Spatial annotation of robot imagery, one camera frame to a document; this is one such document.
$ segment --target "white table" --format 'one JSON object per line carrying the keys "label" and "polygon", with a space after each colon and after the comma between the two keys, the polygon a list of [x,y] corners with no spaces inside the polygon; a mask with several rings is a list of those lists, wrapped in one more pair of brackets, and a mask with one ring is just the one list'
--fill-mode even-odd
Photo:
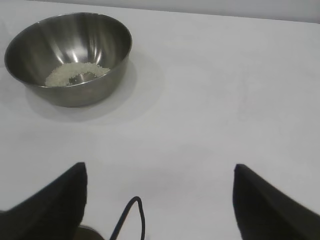
{"label": "white table", "polygon": [[[68,109],[0,69],[0,208],[86,162],[83,223],[108,239],[127,201],[147,240],[240,240],[233,170],[244,163],[320,213],[320,25],[22,1],[0,4],[11,37],[46,17],[96,12],[133,48],[122,86]],[[138,210],[119,240],[138,240]]]}

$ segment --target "rice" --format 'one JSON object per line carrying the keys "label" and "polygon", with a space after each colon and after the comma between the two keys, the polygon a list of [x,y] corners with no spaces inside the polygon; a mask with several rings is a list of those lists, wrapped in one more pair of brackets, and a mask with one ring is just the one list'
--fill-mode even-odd
{"label": "rice", "polygon": [[80,74],[92,73],[95,77],[101,77],[109,71],[109,68],[104,68],[90,62],[64,63],[53,70],[52,73],[45,79],[45,85],[47,87],[68,86],[71,85],[70,79]]}

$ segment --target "stainless steel bowl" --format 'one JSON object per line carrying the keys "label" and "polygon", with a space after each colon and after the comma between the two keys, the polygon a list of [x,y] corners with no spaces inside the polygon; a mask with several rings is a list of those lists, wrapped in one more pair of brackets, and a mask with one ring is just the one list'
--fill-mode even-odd
{"label": "stainless steel bowl", "polygon": [[[81,107],[108,97],[121,81],[132,46],[129,30],[97,13],[69,13],[39,21],[9,44],[4,62],[9,73],[37,95],[63,107]],[[74,79],[77,84],[45,86],[46,77],[65,63],[96,63],[111,70]]]}

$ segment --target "white surface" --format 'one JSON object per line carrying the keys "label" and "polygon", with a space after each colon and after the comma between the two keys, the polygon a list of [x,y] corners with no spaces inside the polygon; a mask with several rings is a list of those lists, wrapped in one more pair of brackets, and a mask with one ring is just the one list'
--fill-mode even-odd
{"label": "white surface", "polygon": [[[0,69],[0,207],[73,163],[88,168],[84,223],[110,236],[141,196],[147,240],[240,240],[233,170],[247,164],[320,213],[320,25],[27,2],[0,5],[9,33],[68,12],[103,13],[133,37],[108,100],[54,107]],[[120,240],[137,240],[138,211]]]}
{"label": "white surface", "polygon": [[36,0],[300,22],[320,21],[319,0]]}

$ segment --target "wall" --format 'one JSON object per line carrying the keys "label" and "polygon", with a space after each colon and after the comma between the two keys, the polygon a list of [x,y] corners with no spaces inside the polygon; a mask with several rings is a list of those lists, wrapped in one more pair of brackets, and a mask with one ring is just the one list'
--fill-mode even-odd
{"label": "wall", "polygon": [[50,0],[240,17],[320,22],[320,0]]}

